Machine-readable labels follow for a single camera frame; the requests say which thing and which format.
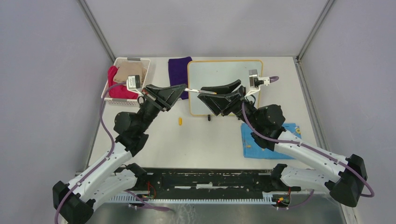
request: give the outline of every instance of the gray floor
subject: gray floor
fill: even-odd
[[[306,198],[293,195],[292,205]],[[276,211],[270,205],[156,204],[174,211],[138,210],[126,204],[103,204],[88,224],[345,224],[341,206],[314,195],[306,205]]]

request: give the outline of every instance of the red cloth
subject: red cloth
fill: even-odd
[[[117,71],[118,69],[115,66],[111,66],[109,68],[109,71],[107,71],[107,80],[109,83],[109,87],[114,84],[117,84],[115,81],[113,81],[113,78],[115,74],[117,74]],[[137,97],[139,96],[137,93],[128,91],[127,87],[124,85],[120,85],[112,88],[109,91],[109,95],[112,98],[121,98],[121,99],[137,99]]]

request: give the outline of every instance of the white basket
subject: white basket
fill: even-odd
[[[147,69],[146,77],[144,78],[142,88],[145,87],[146,85],[150,84],[150,82],[152,81],[152,76],[154,75],[154,73],[149,72],[150,62],[151,62],[150,59],[148,59],[148,58],[136,58],[136,57],[117,57],[115,59],[114,66],[119,68],[120,64],[122,62],[130,62],[130,63],[141,62],[143,64],[143,67],[145,69]],[[109,85],[109,83],[108,83],[108,81],[106,81],[105,88],[103,89],[103,92],[102,92],[102,97],[105,94],[105,92],[106,92],[106,90],[108,88],[108,85]],[[137,99],[111,98],[109,93],[106,94],[105,101],[108,104],[110,104],[110,105],[139,106],[139,103],[137,102]]]

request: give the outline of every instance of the yellow frame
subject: yellow frame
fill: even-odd
[[[208,61],[190,61],[187,64],[187,80],[188,80],[188,88],[190,87],[190,64],[191,63],[199,63],[199,62],[261,62],[261,73],[260,73],[260,77],[262,77],[262,72],[264,70],[264,63],[262,62],[262,60],[259,59],[244,59],[244,60],[208,60]],[[261,93],[259,92],[259,99],[257,102],[258,107],[260,107],[260,96]],[[191,96],[190,96],[190,92],[188,92],[188,105],[190,107],[190,114],[194,117],[199,117],[199,116],[208,116],[208,114],[193,114],[191,112],[191,100],[190,100]]]

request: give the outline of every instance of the robotic arm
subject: robotic arm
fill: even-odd
[[[262,148],[290,155],[315,170],[298,169],[278,164],[271,173],[275,189],[300,187],[329,192],[338,202],[355,207],[366,185],[367,174],[362,158],[327,152],[305,143],[282,124],[285,121],[281,107],[268,105],[255,108],[246,96],[259,91],[259,85],[269,84],[250,74],[250,90],[241,86],[240,80],[217,87],[203,87],[198,98],[217,116],[234,113],[254,131],[252,136]],[[185,84],[168,88],[148,85],[142,90],[144,102],[137,113],[120,112],[114,120],[114,130],[119,134],[115,146],[107,151],[79,176],[68,183],[59,181],[53,187],[54,207],[69,223],[86,223],[93,212],[116,194],[131,189],[145,171],[137,164],[130,164],[120,175],[110,176],[122,164],[143,149],[149,135],[148,129],[159,112],[168,111],[185,91]]]

